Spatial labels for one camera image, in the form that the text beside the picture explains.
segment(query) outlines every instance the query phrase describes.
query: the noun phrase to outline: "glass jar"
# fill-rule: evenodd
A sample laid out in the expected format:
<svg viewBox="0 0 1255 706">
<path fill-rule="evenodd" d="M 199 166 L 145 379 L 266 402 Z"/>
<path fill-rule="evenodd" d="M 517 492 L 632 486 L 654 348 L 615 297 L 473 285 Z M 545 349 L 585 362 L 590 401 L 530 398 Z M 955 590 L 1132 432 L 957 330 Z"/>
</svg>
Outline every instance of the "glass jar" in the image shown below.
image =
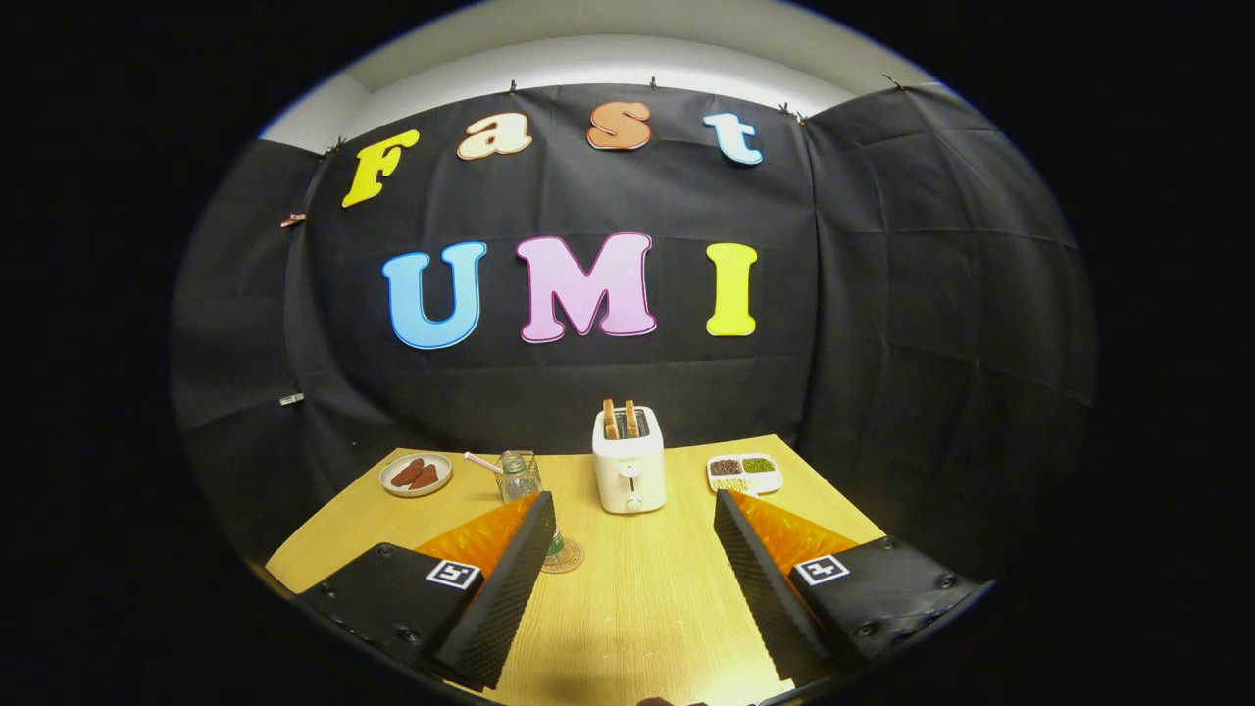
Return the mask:
<svg viewBox="0 0 1255 706">
<path fill-rule="evenodd" d="M 526 498 L 533 493 L 541 493 L 541 470 L 536 465 L 536 454 L 531 451 L 505 451 L 497 459 L 497 466 L 506 472 L 497 474 L 497 489 L 501 490 L 502 503 L 513 503 L 520 498 Z M 562 533 L 553 529 L 553 540 L 550 543 L 548 553 L 545 556 L 546 564 L 565 562 L 567 558 L 566 542 Z"/>
</svg>

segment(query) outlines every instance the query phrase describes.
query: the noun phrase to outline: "letter u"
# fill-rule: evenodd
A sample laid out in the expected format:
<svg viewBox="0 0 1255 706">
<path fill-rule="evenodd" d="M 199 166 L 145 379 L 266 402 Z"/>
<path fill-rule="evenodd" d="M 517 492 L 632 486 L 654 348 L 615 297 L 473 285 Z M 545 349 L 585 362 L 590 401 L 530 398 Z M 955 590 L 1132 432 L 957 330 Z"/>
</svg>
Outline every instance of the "letter u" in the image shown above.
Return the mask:
<svg viewBox="0 0 1255 706">
<path fill-rule="evenodd" d="M 453 267 L 453 312 L 433 321 L 423 311 L 423 270 L 430 258 L 425 252 L 398 255 L 384 262 L 388 277 L 388 306 L 393 331 L 405 345 L 422 350 L 448 347 L 471 335 L 479 322 L 479 257 L 488 246 L 479 241 L 458 242 L 441 252 Z"/>
</svg>

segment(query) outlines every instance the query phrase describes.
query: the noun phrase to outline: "glass cup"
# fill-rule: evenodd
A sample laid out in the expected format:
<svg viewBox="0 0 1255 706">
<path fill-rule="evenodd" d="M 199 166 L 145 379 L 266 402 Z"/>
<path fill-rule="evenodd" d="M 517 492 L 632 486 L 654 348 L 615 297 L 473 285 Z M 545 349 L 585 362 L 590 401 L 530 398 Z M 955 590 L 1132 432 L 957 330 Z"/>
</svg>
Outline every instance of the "glass cup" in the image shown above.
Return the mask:
<svg viewBox="0 0 1255 706">
<path fill-rule="evenodd" d="M 532 493 L 543 492 L 545 488 L 541 483 L 540 466 L 536 464 L 536 454 L 532 451 L 506 451 L 497 458 L 497 468 L 508 472 L 506 464 L 510 463 L 511 455 L 520 456 L 526 468 L 518 473 L 497 474 L 497 489 L 501 492 L 501 502 L 513 503 Z M 566 547 L 566 540 L 562 539 L 562 533 L 555 528 L 553 540 L 550 542 L 548 553 L 545 554 L 545 564 L 561 564 L 569 557 L 570 549 Z"/>
</svg>

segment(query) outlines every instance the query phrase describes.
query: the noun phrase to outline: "white wall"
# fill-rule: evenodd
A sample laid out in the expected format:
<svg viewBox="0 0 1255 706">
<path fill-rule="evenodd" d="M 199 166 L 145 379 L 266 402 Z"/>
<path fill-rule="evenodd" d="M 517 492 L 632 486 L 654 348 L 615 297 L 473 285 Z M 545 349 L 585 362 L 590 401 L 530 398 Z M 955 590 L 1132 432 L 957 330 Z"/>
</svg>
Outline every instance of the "white wall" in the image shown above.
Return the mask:
<svg viewBox="0 0 1255 706">
<path fill-rule="evenodd" d="M 261 137 L 323 153 L 353 122 L 370 93 L 348 74 L 336 74 L 309 92 L 262 130 Z"/>
<path fill-rule="evenodd" d="M 344 127 L 345 139 L 429 108 L 518 88 L 633 83 L 788 103 L 809 115 L 855 94 L 809 74 L 732 49 L 656 36 L 569 36 L 476 54 L 378 90 Z"/>
<path fill-rule="evenodd" d="M 936 80 L 875 38 L 840 24 L 840 8 L 833 11 L 828 18 L 781 0 L 487 0 L 398 36 L 346 71 L 374 93 L 492 49 L 600 34 L 723 46 L 857 95 L 885 88 L 881 73 L 910 85 Z"/>
</svg>

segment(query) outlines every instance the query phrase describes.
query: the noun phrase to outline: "wooden table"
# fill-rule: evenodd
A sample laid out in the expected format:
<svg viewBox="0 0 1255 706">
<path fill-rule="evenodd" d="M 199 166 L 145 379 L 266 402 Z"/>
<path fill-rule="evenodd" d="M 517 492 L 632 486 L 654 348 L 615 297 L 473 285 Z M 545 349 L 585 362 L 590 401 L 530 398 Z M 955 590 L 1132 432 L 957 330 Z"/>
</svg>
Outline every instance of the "wooden table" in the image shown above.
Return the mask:
<svg viewBox="0 0 1255 706">
<path fill-rule="evenodd" d="M 379 485 L 398 449 L 344 489 L 275 552 L 266 569 L 300 593 L 379 542 L 418 547 L 501 505 L 491 472 L 442 453 L 448 485 L 397 498 Z M 779 680 L 715 537 L 705 463 L 719 454 L 771 454 L 784 487 L 763 499 L 865 543 L 885 535 L 776 436 L 668 449 L 666 505 L 614 515 L 601 509 L 589 454 L 537 456 L 558 529 L 586 552 L 566 574 L 541 573 L 497 690 L 510 706 L 745 706 L 793 688 Z M 496 453 L 481 454 L 494 459 Z"/>
</svg>

